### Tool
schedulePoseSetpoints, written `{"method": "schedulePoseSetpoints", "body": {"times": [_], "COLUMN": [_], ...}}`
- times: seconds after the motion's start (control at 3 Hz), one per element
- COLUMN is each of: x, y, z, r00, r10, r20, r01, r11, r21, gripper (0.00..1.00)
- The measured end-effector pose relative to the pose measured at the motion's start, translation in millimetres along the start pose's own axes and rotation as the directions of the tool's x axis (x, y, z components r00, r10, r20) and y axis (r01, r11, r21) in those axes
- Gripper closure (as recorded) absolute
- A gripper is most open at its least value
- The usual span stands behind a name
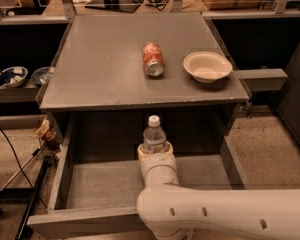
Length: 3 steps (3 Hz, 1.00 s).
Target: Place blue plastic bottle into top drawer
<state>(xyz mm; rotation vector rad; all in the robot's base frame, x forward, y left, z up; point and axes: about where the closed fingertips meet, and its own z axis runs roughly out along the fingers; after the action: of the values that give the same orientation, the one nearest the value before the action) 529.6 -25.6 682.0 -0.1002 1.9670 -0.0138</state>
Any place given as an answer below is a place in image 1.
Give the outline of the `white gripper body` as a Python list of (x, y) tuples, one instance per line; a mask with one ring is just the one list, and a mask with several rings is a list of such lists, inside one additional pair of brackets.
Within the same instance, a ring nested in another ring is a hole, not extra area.
[(155, 153), (140, 161), (141, 173), (144, 179), (150, 176), (176, 178), (177, 163), (172, 153)]

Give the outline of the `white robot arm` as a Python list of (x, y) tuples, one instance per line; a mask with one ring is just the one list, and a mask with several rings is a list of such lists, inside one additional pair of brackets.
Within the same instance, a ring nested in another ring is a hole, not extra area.
[(195, 190), (179, 185), (173, 149), (139, 145), (145, 188), (136, 209), (158, 240), (190, 240), (195, 229), (248, 240), (300, 240), (300, 189)]

